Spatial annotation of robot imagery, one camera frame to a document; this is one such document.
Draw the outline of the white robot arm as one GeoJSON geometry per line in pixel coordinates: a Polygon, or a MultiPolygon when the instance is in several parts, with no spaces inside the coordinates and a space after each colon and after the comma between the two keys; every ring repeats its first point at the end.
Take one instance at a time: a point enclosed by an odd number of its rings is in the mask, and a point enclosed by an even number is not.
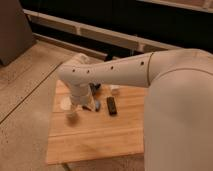
{"type": "Polygon", "coordinates": [[[146,87],[145,171],[213,171],[213,54],[156,51],[91,64],[80,53],[59,78],[74,105],[89,102],[91,83],[146,87]]]}

